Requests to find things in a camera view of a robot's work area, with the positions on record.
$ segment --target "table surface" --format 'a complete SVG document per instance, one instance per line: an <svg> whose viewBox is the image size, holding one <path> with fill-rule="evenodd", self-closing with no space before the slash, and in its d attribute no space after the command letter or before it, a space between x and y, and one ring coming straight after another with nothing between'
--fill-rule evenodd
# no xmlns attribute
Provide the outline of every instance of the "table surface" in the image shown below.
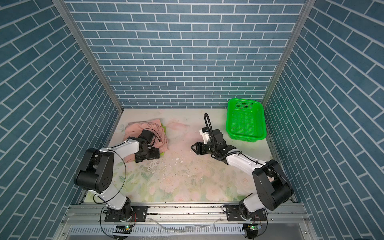
<svg viewBox="0 0 384 240"><path fill-rule="evenodd" d="M239 201L256 192L253 179L241 170L207 155L196 155L191 145L202 142L199 130L208 113L213 129L224 134L228 145L260 160L272 159L266 140L244 142L229 138L225 130L226 109L126 109L109 146L123 141L126 126L160 118L166 127L168 150L160 159L123 163L114 167L113 183L132 202L227 202ZM93 202L88 193L85 202Z"/></svg>

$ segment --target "black cable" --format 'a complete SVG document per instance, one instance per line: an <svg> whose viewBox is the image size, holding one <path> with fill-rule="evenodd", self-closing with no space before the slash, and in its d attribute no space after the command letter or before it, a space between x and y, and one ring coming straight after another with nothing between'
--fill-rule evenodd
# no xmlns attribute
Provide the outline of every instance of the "black cable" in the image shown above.
<svg viewBox="0 0 384 240"><path fill-rule="evenodd" d="M116 145L116 146L110 147L110 148L118 147L118 146L120 146L120 145L123 145L124 143L125 143L125 142L122 142L122 143L120 143L120 144L118 144L118 145Z"/></svg>
<svg viewBox="0 0 384 240"><path fill-rule="evenodd" d="M221 206L221 209L223 210L223 212L225 212L226 214L231 213L231 211L228 211L228 210L225 210L225 211L224 211L224 207L226 207L226 206L231 206L231 205L230 205L230 204L222 205L222 206Z"/></svg>
<svg viewBox="0 0 384 240"><path fill-rule="evenodd" d="M154 130L154 129L152 129L152 128L144 128L143 130L146 130L146 129L155 131L155 133L157 133L157 136L156 136L155 134L154 134L154 136L157 137L157 139L159 140L159 142L161 142L160 134L159 134L156 130Z"/></svg>
<svg viewBox="0 0 384 240"><path fill-rule="evenodd" d="M211 137L211 142L212 142L212 153L213 153L213 156L216 158L216 159L224 159L228 156L231 156L233 154L241 154L242 152L241 151L234 151L234 152L230 152L230 153L227 153L226 155L224 156L217 156L216 155L216 150L215 150L215 143L216 143L216 140L215 140L215 136L213 134L213 129L212 129L212 124L211 124L211 120L209 119L209 116L207 113L204 113L204 122L205 122L205 126L207 127L208 131L209 131L209 135Z"/></svg>
<svg viewBox="0 0 384 240"><path fill-rule="evenodd" d="M124 181L123 181L123 183L122 183L120 189L118 190L118 192L115 194L115 196L113 196L111 199L109 199L109 200L107 200L107 201L104 201L103 199L100 198L103 202L96 202L96 201L95 201L95 195L93 195L93 201L94 201L96 204L103 204L103 203L105 203L105 204L108 205L107 202L111 201L114 197L116 197L116 196L119 194L119 192L121 191L122 187L124 186L125 179L127 178L127 166L125 165L124 159L123 159L117 152L115 152L115 151L113 151L113 150L111 150L111 149L108 149L108 151L114 152L114 153L117 154L117 156L119 156L120 159L122 160L123 165L124 165L124 168L125 168Z"/></svg>
<svg viewBox="0 0 384 240"><path fill-rule="evenodd" d="M248 158L249 160L251 160L252 162L255 162L255 161L253 161L252 159L250 159L249 157L247 157L246 155L244 155L244 154L242 154L242 155L243 155L244 157ZM291 187L290 187L289 184L288 184L288 181L287 181L283 176L281 176L281 175L280 175L279 173L277 173L275 170L269 168L266 164L261 164L261 163L259 163L258 161L256 161L255 163L260 164L260 165L262 165L262 166L265 166L266 168L268 168L268 169L271 170L272 172L274 172L274 173L276 173L277 175L279 175L279 176L280 176L280 177L287 183L289 189L292 191Z"/></svg>
<svg viewBox="0 0 384 240"><path fill-rule="evenodd" d="M104 209L104 208L105 208L105 207L102 207L102 208L101 208L101 212L100 212L100 221L99 221L99 223L100 223L100 228L101 228L102 232L103 232L107 237L110 237L110 238L116 240L116 238L111 237L111 236L109 236L106 232L104 232L104 229L103 229L103 227L101 226L101 214L103 213L103 209Z"/></svg>

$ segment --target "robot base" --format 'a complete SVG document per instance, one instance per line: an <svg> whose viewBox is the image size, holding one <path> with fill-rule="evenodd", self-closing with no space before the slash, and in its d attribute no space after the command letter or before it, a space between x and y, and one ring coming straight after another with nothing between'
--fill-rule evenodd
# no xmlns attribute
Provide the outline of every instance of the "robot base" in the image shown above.
<svg viewBox="0 0 384 240"><path fill-rule="evenodd" d="M130 219L131 217L135 217L136 215L136 222L145 222L145 219L147 217L147 211L148 206L129 206L130 209L130 215L128 217L123 217L119 212L122 211L125 206L121 210L114 210L114 209L106 209L103 212L107 214L105 216L104 221L105 222L135 222L134 219Z"/></svg>
<svg viewBox="0 0 384 240"><path fill-rule="evenodd" d="M255 212L253 212L249 219L244 219L244 217L240 214L239 205L225 205L226 208L226 214L227 214L227 221L229 222L237 222L237 221L243 221L243 220L253 220L253 217L257 215L260 218L260 221L266 221L266 213L264 209L259 209Z"/></svg>

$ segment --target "aluminum frame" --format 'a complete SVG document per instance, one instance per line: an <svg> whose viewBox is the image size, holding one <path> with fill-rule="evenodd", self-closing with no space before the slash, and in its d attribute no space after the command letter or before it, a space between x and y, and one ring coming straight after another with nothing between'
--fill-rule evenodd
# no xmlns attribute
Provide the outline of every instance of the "aluminum frame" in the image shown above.
<svg viewBox="0 0 384 240"><path fill-rule="evenodd" d="M148 206L147 218L145 222L137 222L136 226L151 227L156 220L162 225L213 225L219 227L223 224L243 224L251 221L239 220L237 222L228 222L225 212L222 210L224 204L238 204L237 202L218 202L218 203L132 203L135 205ZM102 205L81 204L70 205L53 239L65 240L72 227L99 226L100 213ZM269 223L299 223L303 238L305 240L316 240L311 234L311 223L307 212L302 203L287 202L281 204L274 211L267 210ZM104 222L105 214L102 213L102 225L112 227L114 222Z"/></svg>
<svg viewBox="0 0 384 240"><path fill-rule="evenodd" d="M78 43L80 49L83 51L85 57L87 58L89 64L91 65L92 69L95 71L96 75L98 76L101 84L104 86L105 90L107 91L112 102L115 104L119 113L122 113L124 109L123 109L119 99L117 98L116 94L112 90L112 88L111 88L107 78L105 77L99 63L97 62L95 56L93 55L88 43L86 42L83 34L81 33L81 31L79 29L79 26L76 24L76 22L72 16L72 14L70 13L67 5L65 4L64 0L52 0L52 2L55 5L57 11L60 13L65 24L67 25L68 29L72 33L73 37L75 38L76 42Z"/></svg>
<svg viewBox="0 0 384 240"><path fill-rule="evenodd" d="M283 54L281 55L279 64L277 65L275 72L273 73L273 76L271 78L271 83L267 87L265 91L265 95L262 100L262 105L265 107L267 104L273 89L275 88L277 81L279 80L279 77L283 71L283 68L285 67L285 64L287 63L288 57L292 52L293 47L295 46L295 43L297 39L299 38L300 32L303 29L304 23L307 20L312 7L316 0L307 0L300 12L299 18L297 19L297 22L295 26L293 27L292 33L290 38L288 39L287 45L284 48Z"/></svg>

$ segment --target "metal vent grille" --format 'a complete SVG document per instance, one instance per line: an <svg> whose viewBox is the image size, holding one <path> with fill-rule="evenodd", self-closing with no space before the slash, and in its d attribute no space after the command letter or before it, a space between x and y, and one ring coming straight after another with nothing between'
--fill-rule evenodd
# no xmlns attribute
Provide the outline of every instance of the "metal vent grille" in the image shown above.
<svg viewBox="0 0 384 240"><path fill-rule="evenodd" d="M117 225L111 225L108 227L103 227L104 231L107 234L112 235L116 231ZM200 224L200 225L183 225L183 224L164 224L166 228L172 228L172 230L166 230L159 227L156 224L148 224L143 226L136 225L131 234L122 234L118 233L123 230L117 229L118 232L115 232L113 235L122 235L122 236L169 236L169 235L186 235L186 234L244 234L244 229L242 224L229 223L229 224L216 224L215 227L213 224ZM69 232L70 235L104 235L98 225L82 225L82 226L72 226Z"/></svg>

